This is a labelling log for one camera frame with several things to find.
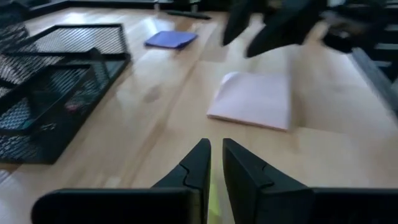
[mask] pink paper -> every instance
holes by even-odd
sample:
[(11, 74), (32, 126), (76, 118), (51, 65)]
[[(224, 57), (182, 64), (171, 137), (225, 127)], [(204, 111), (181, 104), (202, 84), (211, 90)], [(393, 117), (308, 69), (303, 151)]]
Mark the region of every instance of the pink paper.
[(207, 115), (287, 131), (290, 126), (289, 77), (229, 73), (224, 76)]

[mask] wooden table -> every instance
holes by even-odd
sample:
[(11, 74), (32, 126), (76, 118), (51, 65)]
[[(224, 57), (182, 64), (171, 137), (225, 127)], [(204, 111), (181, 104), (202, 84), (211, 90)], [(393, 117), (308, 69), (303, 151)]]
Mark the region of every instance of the wooden table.
[[(150, 187), (201, 139), (212, 145), (212, 179), (222, 223), (233, 223), (221, 164), (221, 140), (233, 138), (309, 186), (398, 187), (395, 119), (347, 55), (322, 47), (319, 24), (302, 47), (245, 60), (261, 18), (221, 48), (225, 14), (211, 21), (130, 9), (67, 9), (27, 22), (32, 34), (54, 24), (122, 22), (134, 57), (56, 164), (0, 166), (0, 223), (29, 223), (35, 200), (65, 187)], [(187, 49), (147, 49), (160, 30), (195, 31)], [(211, 120), (206, 111), (228, 72), (292, 75), (290, 133)]]

